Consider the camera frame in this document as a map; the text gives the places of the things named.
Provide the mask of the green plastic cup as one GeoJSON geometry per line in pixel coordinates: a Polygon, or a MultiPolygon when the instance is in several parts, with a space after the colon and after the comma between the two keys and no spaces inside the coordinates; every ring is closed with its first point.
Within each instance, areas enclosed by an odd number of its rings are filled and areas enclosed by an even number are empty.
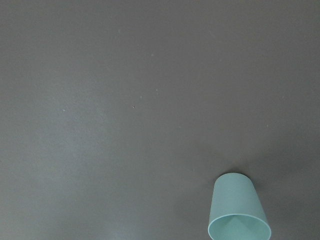
{"type": "Polygon", "coordinates": [[[272,235],[252,181],[241,173],[225,173],[213,187],[208,222],[212,240],[269,240],[272,235]]]}

